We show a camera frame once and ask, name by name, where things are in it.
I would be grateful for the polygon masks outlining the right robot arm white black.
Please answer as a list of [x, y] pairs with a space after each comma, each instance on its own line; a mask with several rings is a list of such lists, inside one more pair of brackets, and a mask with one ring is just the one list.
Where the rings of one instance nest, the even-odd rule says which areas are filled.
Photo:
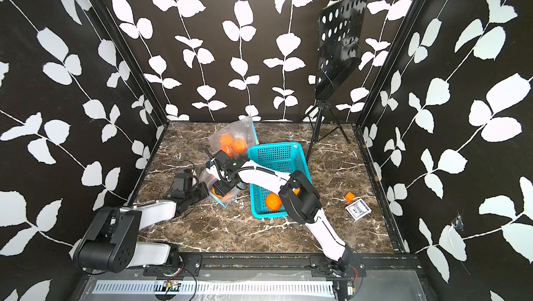
[[238, 183], [257, 185], [280, 197], [288, 216], [304, 225], [319, 242], [324, 256], [333, 266], [346, 270], [353, 257], [353, 250], [338, 236], [327, 219], [319, 192], [308, 177], [300, 172], [285, 173], [260, 166], [248, 159], [227, 156], [212, 158], [205, 164], [214, 176], [216, 186], [232, 189]]

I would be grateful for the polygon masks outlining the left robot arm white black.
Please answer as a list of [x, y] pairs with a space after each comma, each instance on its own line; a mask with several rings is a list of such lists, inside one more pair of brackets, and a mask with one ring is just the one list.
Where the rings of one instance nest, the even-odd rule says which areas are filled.
[[130, 267], [175, 265], [169, 244], [141, 242], [139, 232], [184, 214], [208, 197], [208, 187], [191, 169], [177, 173], [163, 198], [136, 207], [100, 208], [72, 259], [85, 272], [120, 273]]

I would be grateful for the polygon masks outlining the orange taken from bag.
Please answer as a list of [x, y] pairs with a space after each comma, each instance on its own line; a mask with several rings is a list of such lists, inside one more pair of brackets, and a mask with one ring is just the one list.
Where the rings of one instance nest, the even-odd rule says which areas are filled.
[[279, 209], [283, 206], [280, 197], [272, 192], [265, 198], [265, 205], [269, 210], [274, 212], [279, 211]]

